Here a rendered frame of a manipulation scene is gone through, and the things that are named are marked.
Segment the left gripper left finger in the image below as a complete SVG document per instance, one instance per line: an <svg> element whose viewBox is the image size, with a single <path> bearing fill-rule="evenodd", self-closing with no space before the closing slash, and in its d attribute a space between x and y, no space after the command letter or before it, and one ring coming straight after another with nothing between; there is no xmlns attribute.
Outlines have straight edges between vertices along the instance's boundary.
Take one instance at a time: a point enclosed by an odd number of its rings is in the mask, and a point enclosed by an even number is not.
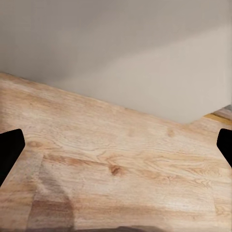
<svg viewBox="0 0 232 232"><path fill-rule="evenodd" d="M0 134L0 186L25 147L25 139L21 129Z"/></svg>

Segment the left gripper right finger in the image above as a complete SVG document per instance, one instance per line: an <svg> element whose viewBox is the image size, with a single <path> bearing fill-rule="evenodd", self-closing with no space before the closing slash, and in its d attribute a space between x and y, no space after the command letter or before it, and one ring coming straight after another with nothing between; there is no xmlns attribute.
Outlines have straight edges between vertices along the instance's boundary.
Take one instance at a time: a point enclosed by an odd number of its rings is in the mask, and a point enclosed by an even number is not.
<svg viewBox="0 0 232 232"><path fill-rule="evenodd" d="M218 134L217 147L232 167L232 130L222 128Z"/></svg>

